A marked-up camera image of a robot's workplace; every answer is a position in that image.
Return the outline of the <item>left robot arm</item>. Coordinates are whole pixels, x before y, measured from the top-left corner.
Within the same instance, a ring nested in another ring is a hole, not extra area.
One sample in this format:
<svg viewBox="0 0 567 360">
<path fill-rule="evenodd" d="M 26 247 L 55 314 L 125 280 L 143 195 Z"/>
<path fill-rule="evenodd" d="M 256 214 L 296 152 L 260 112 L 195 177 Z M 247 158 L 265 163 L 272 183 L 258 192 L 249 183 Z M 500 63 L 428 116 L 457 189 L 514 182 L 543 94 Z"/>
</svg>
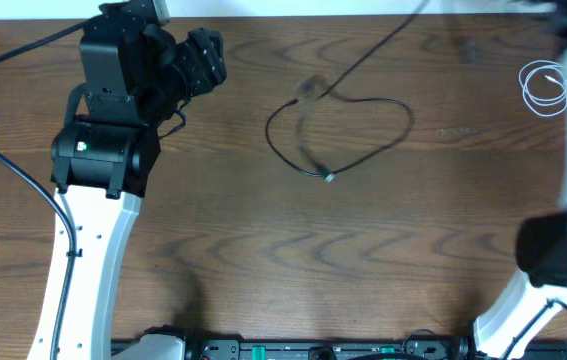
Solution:
<svg viewBox="0 0 567 360">
<path fill-rule="evenodd" d="M 85 80 L 51 144 L 60 212 L 32 359 L 109 359 L 125 248 L 161 151 L 160 126 L 227 76 L 220 33 L 177 41 L 162 1 L 105 3 L 80 41 Z"/>
</svg>

